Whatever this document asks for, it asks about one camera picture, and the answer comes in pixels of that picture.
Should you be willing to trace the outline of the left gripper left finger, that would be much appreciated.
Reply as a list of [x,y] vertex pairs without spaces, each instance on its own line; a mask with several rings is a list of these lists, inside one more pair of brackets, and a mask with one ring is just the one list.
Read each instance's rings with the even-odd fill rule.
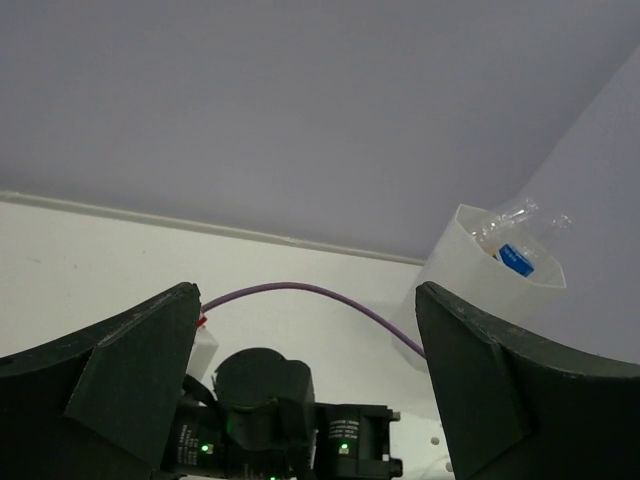
[[161,478],[200,307],[180,283],[3,357],[2,478]]

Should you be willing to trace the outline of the clear bottle blue-white cap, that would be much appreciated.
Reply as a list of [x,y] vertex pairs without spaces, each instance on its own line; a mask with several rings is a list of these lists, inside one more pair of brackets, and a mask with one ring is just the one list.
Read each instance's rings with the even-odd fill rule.
[[564,214],[556,215],[547,221],[547,232],[552,235],[559,235],[570,231],[573,227],[571,219]]

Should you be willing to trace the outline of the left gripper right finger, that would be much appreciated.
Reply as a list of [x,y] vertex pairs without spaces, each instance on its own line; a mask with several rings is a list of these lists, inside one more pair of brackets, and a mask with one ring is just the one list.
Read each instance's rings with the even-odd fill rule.
[[635,479],[639,368],[492,316],[433,282],[417,324],[458,479]]

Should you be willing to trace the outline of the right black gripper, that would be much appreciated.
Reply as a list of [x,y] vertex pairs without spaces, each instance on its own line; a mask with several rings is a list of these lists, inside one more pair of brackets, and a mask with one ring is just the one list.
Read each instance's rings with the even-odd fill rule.
[[176,477],[312,479],[311,370],[269,348],[224,360],[213,387],[183,380],[161,468]]

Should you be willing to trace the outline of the blue label water bottle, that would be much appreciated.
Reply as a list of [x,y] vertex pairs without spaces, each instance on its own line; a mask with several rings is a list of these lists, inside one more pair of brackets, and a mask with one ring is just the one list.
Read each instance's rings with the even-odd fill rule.
[[505,243],[493,254],[493,258],[522,277],[535,271],[534,252],[525,245]]

